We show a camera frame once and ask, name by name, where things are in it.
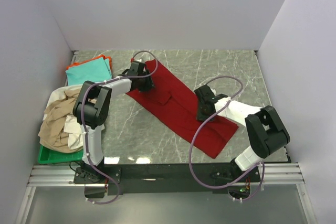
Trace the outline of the aluminium rail frame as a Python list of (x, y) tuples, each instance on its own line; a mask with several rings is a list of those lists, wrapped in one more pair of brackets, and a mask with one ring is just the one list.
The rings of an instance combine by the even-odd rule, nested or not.
[[(132, 182), (195, 182), (193, 175), (208, 185), (224, 185), (238, 180), (239, 184), (264, 182), (269, 185), (303, 184), (298, 164), (267, 163), (257, 165), (247, 174), (232, 168), (229, 163), (198, 163), (190, 170), (188, 164), (108, 164), (102, 171), (117, 183)], [(37, 165), (30, 174), (32, 187), (84, 186), (104, 184), (104, 177), (91, 167)]]

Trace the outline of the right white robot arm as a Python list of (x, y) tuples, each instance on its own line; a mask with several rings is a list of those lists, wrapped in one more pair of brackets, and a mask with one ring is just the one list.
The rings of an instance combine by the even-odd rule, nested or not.
[(289, 133), (273, 106), (261, 108), (224, 94), (215, 95), (208, 85), (194, 92), (198, 99), (196, 118), (199, 121), (207, 121), (218, 113), (218, 118), (230, 119), (246, 128), (249, 146), (231, 161), (235, 169), (245, 172), (290, 142)]

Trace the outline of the folded orange t shirt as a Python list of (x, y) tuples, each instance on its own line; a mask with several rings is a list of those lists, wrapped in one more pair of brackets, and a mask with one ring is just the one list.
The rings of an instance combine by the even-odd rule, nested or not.
[(85, 60), (85, 61), (82, 61), (82, 62), (75, 62), (75, 63), (73, 63), (73, 64), (67, 66), (66, 69), (68, 70), (68, 69), (71, 68), (71, 67), (79, 66), (79, 65), (82, 65), (82, 64), (91, 62), (91, 61), (98, 60), (98, 59), (100, 59), (100, 58), (102, 58), (104, 61), (107, 60), (108, 62), (106, 63), (106, 65), (107, 65), (108, 67), (110, 67), (110, 70), (112, 70), (112, 58), (111, 58), (110, 56), (105, 56), (105, 55), (103, 55), (103, 54), (100, 54), (99, 56), (93, 57), (92, 59), (89, 59), (89, 60)]

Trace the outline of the red t shirt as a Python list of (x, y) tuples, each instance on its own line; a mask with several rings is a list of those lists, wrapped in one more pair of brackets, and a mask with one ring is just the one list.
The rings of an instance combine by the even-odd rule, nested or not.
[[(182, 81), (161, 63), (152, 75), (155, 88), (127, 93), (178, 136), (192, 141), (201, 122), (196, 119), (197, 97)], [(238, 130), (238, 125), (221, 116), (200, 130), (194, 146), (216, 158)]]

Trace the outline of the green plastic tray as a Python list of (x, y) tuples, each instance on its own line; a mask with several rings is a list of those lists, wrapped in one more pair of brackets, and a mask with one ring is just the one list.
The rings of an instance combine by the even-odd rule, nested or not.
[(74, 161), (81, 161), (83, 150), (73, 153), (62, 153), (53, 151), (44, 146), (40, 146), (38, 154), (38, 163), (40, 165), (70, 163)]

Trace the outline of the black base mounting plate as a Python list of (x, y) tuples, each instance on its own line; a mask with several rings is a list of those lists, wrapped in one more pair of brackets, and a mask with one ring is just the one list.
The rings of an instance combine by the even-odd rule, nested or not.
[[(108, 180), (91, 166), (77, 167), (74, 184), (86, 185), (85, 195), (89, 198), (116, 194), (135, 193), (186, 193), (203, 192), (208, 188), (201, 186), (192, 176), (188, 164), (100, 164)], [(221, 186), (232, 182), (241, 175), (230, 163), (196, 163), (193, 171), (197, 178), (211, 186)]]

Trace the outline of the folded teal t shirt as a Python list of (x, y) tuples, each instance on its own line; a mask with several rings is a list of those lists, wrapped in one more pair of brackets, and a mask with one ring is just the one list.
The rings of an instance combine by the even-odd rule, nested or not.
[(85, 81), (102, 82), (112, 78), (112, 70), (102, 58), (66, 70), (68, 85), (83, 84)]

